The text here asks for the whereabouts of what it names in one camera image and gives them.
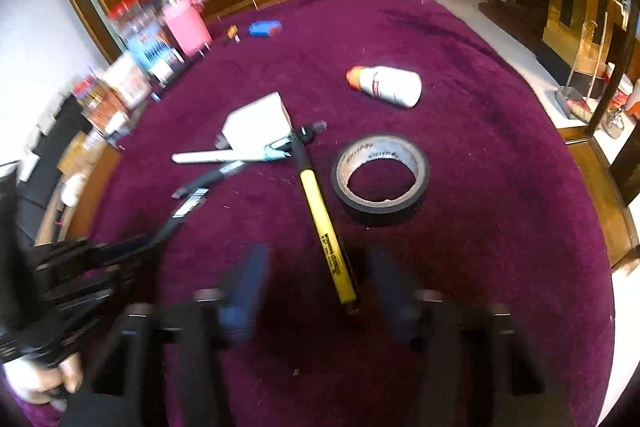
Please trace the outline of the left white gloved hand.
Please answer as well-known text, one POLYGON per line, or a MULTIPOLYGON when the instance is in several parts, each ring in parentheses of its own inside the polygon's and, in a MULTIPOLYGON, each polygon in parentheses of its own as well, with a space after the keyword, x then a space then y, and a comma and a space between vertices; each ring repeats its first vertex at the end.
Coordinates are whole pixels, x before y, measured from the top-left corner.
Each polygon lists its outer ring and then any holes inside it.
POLYGON ((25 357, 2 365, 10 389, 29 404, 50 404, 65 412, 69 393, 77 392, 84 379, 81 358, 73 353, 52 369, 45 369, 25 357))

